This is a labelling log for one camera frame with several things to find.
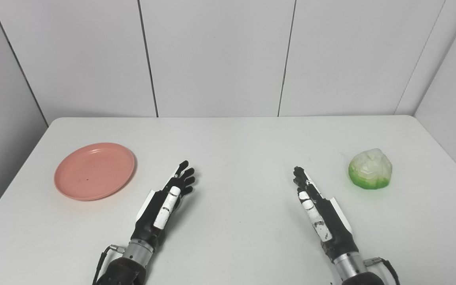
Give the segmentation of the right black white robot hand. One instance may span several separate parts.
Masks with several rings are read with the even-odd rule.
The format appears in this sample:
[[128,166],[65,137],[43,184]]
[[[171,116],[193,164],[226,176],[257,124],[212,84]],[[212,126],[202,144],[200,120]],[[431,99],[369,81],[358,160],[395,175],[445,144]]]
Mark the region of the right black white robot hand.
[[298,199],[331,262],[342,255],[359,252],[352,228],[337,200],[325,198],[302,167],[296,166],[293,175]]

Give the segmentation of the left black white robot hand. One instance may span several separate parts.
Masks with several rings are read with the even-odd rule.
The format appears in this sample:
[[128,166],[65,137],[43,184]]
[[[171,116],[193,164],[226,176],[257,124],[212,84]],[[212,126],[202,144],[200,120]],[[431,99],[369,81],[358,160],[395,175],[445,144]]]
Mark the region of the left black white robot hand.
[[142,205],[131,239],[146,242],[156,250],[165,239],[165,227],[184,196],[193,191],[195,169],[188,160],[179,164],[164,188],[150,191]]

